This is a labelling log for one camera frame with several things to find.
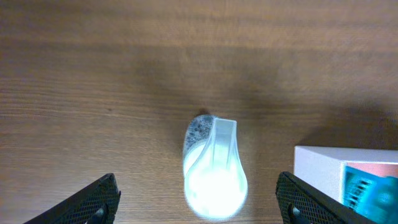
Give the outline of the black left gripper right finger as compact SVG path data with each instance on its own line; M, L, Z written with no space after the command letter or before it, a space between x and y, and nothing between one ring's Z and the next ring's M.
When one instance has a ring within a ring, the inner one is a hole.
M284 224L374 224L290 172L279 174L275 194Z

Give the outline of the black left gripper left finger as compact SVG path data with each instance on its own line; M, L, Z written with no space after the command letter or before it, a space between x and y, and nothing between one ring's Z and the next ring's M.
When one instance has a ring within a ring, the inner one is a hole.
M120 198L115 175L108 173L26 224L113 224Z

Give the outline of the clear spray bottle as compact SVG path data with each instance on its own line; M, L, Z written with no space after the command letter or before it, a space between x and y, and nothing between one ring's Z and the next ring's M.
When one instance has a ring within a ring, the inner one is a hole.
M195 117L185 133L182 166L185 199L196 215L222 221L243 207L248 181L235 120L212 114Z

